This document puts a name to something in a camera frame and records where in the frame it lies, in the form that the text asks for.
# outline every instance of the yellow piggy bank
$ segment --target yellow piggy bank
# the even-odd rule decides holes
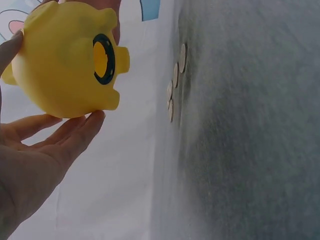
[[[58,118],[115,110],[116,77],[130,68],[128,49],[116,46],[112,35],[117,24],[111,8],[48,2],[27,17],[22,48],[2,79]]]

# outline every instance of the gray fabric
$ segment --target gray fabric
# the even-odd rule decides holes
[[[187,71],[171,124],[159,73],[151,239],[320,239],[319,1],[185,0],[178,30],[165,66],[187,42]]]

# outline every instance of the white fabric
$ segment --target white fabric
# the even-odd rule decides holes
[[[0,10],[11,2],[0,2]],[[106,112],[91,146],[10,240],[149,239],[159,21],[142,22],[141,17],[139,0],[122,0],[119,45],[129,48],[131,68],[115,85],[121,96],[118,109]],[[5,27],[8,23],[0,21],[0,33]],[[1,83],[1,89],[2,122],[42,113],[18,87]],[[43,130],[27,143],[41,141],[55,129]]]

